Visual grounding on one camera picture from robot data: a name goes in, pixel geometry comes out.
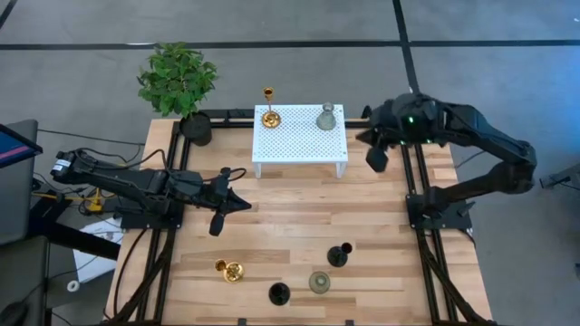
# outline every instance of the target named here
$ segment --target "silver vase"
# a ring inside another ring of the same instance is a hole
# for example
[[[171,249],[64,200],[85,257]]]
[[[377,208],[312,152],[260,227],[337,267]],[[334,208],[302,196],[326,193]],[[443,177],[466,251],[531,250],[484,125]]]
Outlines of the silver vase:
[[[330,102],[323,104],[323,111],[316,118],[316,126],[322,130],[332,130],[336,126],[336,118],[334,117],[334,105]]]

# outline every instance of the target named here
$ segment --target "white pegboard stand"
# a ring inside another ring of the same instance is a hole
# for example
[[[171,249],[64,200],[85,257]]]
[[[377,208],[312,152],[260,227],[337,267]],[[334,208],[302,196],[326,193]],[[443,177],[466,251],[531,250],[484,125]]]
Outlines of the white pegboard stand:
[[[332,130],[316,126],[322,104],[273,105],[272,110],[282,122],[268,129],[261,120],[268,106],[255,106],[252,163],[256,177],[261,177],[263,164],[319,163],[334,163],[336,177],[343,176],[348,163],[343,105],[334,104],[336,126]]]

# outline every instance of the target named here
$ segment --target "computer monitor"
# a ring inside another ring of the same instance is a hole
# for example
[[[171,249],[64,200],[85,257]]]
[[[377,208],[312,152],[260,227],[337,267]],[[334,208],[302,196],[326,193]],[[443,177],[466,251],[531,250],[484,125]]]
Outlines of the computer monitor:
[[[0,168],[42,153],[42,147],[0,124]]]

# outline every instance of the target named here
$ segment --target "black cable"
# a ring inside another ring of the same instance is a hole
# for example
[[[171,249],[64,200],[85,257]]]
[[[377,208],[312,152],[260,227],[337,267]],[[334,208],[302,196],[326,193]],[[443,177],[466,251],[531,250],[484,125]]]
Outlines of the black cable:
[[[71,323],[69,323],[69,321],[67,321],[65,318],[59,316],[58,314],[56,314],[56,312],[51,311],[51,314],[54,315],[54,317],[60,319],[61,321],[66,322],[67,325],[69,326],[73,326]]]
[[[244,177],[246,175],[246,173],[247,173],[247,170],[245,168],[234,168],[233,170],[229,171],[229,174],[231,175],[232,173],[236,173],[236,172],[239,172],[239,171],[242,171],[242,173],[239,176],[232,177],[231,179],[228,179],[227,181],[232,182],[232,181],[239,180],[242,177]],[[215,176],[215,177],[211,177],[209,179],[203,179],[201,181],[203,181],[203,182],[210,182],[210,181],[216,180],[216,179],[218,179],[220,177],[221,176]]]
[[[133,168],[133,167],[137,167],[139,164],[148,161],[155,154],[161,153],[161,157],[163,159],[163,166],[165,167],[165,169],[168,169],[167,168],[167,160],[165,159],[165,151],[163,149],[155,149],[155,150],[153,150],[153,152],[151,154],[149,154],[146,158],[142,159],[141,161],[135,162],[135,163],[132,163],[132,164],[129,164],[129,165],[124,166],[124,167],[102,167],[102,166],[99,166],[97,164],[91,163],[91,162],[87,161],[86,159],[84,159],[80,155],[80,153],[78,152],[79,150],[81,150],[81,149],[76,149],[75,150],[75,153],[76,153],[77,158],[79,158],[82,161],[82,163],[88,165],[89,167],[95,167],[95,168],[107,169],[107,170],[125,170],[125,169],[130,169],[130,168]]]
[[[89,152],[93,152],[95,154],[103,155],[103,156],[109,157],[109,158],[120,158],[125,164],[128,164],[129,162],[134,160],[139,155],[139,152],[141,152],[141,145],[137,145],[137,146],[138,146],[137,153],[135,155],[133,155],[133,157],[130,159],[125,159],[123,156],[121,156],[119,154],[103,153],[103,152],[100,152],[100,151],[95,150],[95,149],[79,148],[77,150],[89,151]]]
[[[481,155],[481,154],[483,154],[485,152],[486,152],[485,150],[481,150],[481,151],[479,151],[479,152],[471,155],[470,157],[465,158],[464,160],[461,161],[461,163],[459,163],[458,165],[456,165],[454,168],[461,168],[462,165],[464,165],[465,163],[471,161],[472,159],[478,157],[479,155]]]
[[[79,134],[75,134],[75,133],[71,133],[71,132],[54,131],[54,130],[48,130],[48,129],[38,129],[38,131],[47,132],[47,133],[53,133],[53,134],[57,134],[57,135],[78,137],[78,138],[83,138],[83,139],[93,139],[93,140],[107,141],[107,142],[117,143],[117,144],[141,145],[141,146],[145,146],[145,143],[138,143],[138,142],[132,142],[132,141],[124,141],[124,140],[114,140],[114,139],[102,139],[102,138],[98,138],[98,137],[79,135]]]
[[[125,267],[127,266],[127,262],[129,261],[131,254],[133,254],[133,250],[135,250],[137,243],[139,242],[141,237],[143,235],[145,235],[146,231],[147,231],[147,229],[143,229],[141,231],[141,233],[139,233],[139,235],[137,235],[135,242],[133,242],[133,244],[130,246],[129,252],[127,253],[127,256],[125,257],[125,260],[123,261],[123,265],[121,266],[121,270],[119,271],[119,277],[117,278],[117,284],[115,285],[115,294],[113,295],[113,304],[112,304],[112,309],[113,309],[113,312],[115,315],[117,315],[119,313],[117,310],[117,301],[118,301],[118,297],[119,297],[119,288],[121,287],[121,278],[123,277],[123,273],[125,272]]]
[[[74,190],[74,189],[72,189],[71,187],[66,187],[66,188],[63,188],[63,189],[59,189],[59,188],[57,188],[57,187],[53,186],[53,184],[51,184],[50,182],[48,182],[48,180],[46,180],[46,178],[45,178],[45,177],[44,177],[42,174],[40,174],[40,173],[38,173],[38,172],[34,172],[34,175],[35,175],[35,176],[38,176],[39,178],[41,178],[41,179],[44,181],[44,183],[45,183],[45,184],[46,184],[46,185],[47,185],[47,186],[48,186],[50,189],[52,189],[52,190],[54,190],[54,191],[56,191],[56,192],[62,193],[63,195],[68,195],[68,194],[71,194],[71,193],[75,193],[75,194],[77,194],[77,195],[78,195],[80,192],[82,192],[82,191],[84,191],[84,190],[86,190],[86,189],[88,188],[88,187],[79,187],[79,188],[77,188],[76,190]]]
[[[107,321],[111,320],[111,317],[107,314],[107,308],[102,308],[102,315],[105,316]]]
[[[89,192],[89,194],[87,195],[87,197],[94,196],[94,195],[96,194],[96,192],[97,192],[97,188],[96,188],[96,187],[94,187],[94,188],[93,188],[93,189],[92,189],[92,190]],[[94,214],[93,212],[89,211],[89,209],[88,209],[88,208],[87,208],[87,206],[86,206],[86,203],[87,203],[88,201],[89,201],[89,199],[84,199],[84,200],[83,200],[83,201],[82,201],[82,202],[81,202],[81,203],[80,203],[80,204],[77,206],[77,210],[78,210],[79,214],[81,214],[82,216],[93,216],[93,217],[96,217],[96,218],[100,219],[102,222],[104,222],[104,223],[106,223],[106,224],[108,224],[108,225],[112,225],[112,226],[114,226],[114,227],[116,227],[116,228],[119,228],[119,229],[121,229],[121,228],[120,228],[118,225],[115,225],[115,224],[113,224],[113,223],[110,223],[109,221],[105,220],[104,218],[102,218],[102,217],[100,217],[100,216],[98,216],[98,215]]]
[[[42,282],[38,283],[38,284],[37,284],[37,285],[36,285],[36,286],[35,286],[35,287],[34,287],[32,290],[30,290],[30,292],[29,292],[29,293],[28,293],[28,294],[27,294],[27,295],[26,295],[26,296],[25,296],[25,297],[24,297],[24,298],[21,300],[21,302],[24,302],[24,301],[26,301],[26,299],[28,299],[28,297],[29,297],[29,296],[30,296],[32,293],[34,293],[34,291],[36,291],[36,290],[37,290],[39,287],[43,286],[43,285],[44,285],[45,283],[47,283],[48,281],[50,281],[50,280],[53,280],[53,279],[55,279],[55,278],[57,278],[57,277],[60,277],[60,276],[66,275],[66,274],[70,274],[70,273],[76,273],[76,272],[79,272],[81,269],[83,269],[84,267],[86,267],[88,264],[90,264],[90,263],[94,262],[94,261],[95,261],[97,258],[99,258],[99,256],[98,256],[98,255],[95,255],[95,256],[94,256],[94,257],[93,257],[93,258],[92,258],[90,261],[86,262],[86,263],[85,263],[85,264],[83,264],[81,267],[79,267],[79,268],[77,268],[77,269],[75,269],[75,270],[71,270],[71,271],[68,271],[68,272],[62,272],[62,273],[58,273],[58,274],[56,274],[56,275],[53,275],[53,276],[51,276],[51,277],[47,278],[46,280],[43,280]]]

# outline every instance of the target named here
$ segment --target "wooden table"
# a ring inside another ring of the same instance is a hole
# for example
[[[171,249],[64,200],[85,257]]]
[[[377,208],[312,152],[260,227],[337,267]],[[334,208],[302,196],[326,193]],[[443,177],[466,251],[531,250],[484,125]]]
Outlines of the wooden table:
[[[169,146],[174,120],[154,120],[144,156]],[[208,234],[212,213],[188,207],[178,230],[172,258],[163,324],[429,324],[429,308],[414,231],[408,225],[403,198],[407,184],[401,152],[389,153],[383,174],[364,161],[367,146],[347,130],[349,163],[343,178],[334,166],[264,166],[256,179],[252,168],[252,130],[214,129],[213,140],[192,147],[188,169],[213,177],[221,167],[247,168],[247,175],[230,186],[252,203],[250,211],[227,216],[219,237]],[[446,187],[457,183],[449,148],[423,147],[430,182]],[[416,184],[421,187],[411,150]],[[143,164],[162,168],[159,156]],[[112,315],[114,284],[139,230],[123,239],[118,267],[107,304]],[[141,238],[130,257],[119,293],[122,306],[143,277],[151,231]],[[466,300],[491,318],[475,249],[459,231],[441,232],[449,274]],[[326,252],[349,242],[353,252],[343,268],[326,261]],[[226,283],[214,262],[224,259],[244,265],[241,283]],[[314,271],[331,277],[331,289],[313,293],[308,278]],[[273,283],[292,291],[285,306],[268,299]],[[438,282],[441,318],[446,318]],[[152,317],[157,282],[147,310]]]

